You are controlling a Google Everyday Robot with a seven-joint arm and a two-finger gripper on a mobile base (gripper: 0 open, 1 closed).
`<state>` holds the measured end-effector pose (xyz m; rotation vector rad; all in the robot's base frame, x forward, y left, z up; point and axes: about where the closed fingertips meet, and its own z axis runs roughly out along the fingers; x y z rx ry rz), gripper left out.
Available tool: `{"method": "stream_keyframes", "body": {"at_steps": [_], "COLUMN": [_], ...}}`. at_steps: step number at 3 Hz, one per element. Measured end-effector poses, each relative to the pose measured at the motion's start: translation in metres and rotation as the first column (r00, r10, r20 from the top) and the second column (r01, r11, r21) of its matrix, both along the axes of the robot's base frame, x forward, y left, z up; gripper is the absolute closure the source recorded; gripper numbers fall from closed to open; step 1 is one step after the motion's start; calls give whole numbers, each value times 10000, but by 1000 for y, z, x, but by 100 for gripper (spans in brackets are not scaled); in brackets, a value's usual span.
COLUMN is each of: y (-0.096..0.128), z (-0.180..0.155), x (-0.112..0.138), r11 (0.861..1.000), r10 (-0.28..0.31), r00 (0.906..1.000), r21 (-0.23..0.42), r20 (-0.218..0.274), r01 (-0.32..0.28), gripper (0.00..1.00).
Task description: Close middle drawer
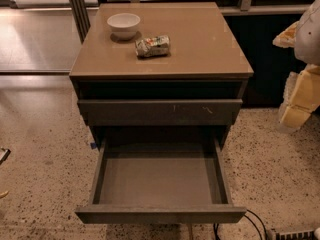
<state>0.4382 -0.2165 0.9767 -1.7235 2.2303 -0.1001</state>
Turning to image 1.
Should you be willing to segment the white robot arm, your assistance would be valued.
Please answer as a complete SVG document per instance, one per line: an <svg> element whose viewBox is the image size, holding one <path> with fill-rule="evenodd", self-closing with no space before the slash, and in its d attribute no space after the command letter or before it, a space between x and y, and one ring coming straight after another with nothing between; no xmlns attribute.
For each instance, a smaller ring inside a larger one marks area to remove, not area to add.
<svg viewBox="0 0 320 240"><path fill-rule="evenodd" d="M293 48L295 58L306 67L291 72L279 107L279 129L294 132L320 106L320 0L315 0L301 18L278 34L273 44Z"/></svg>

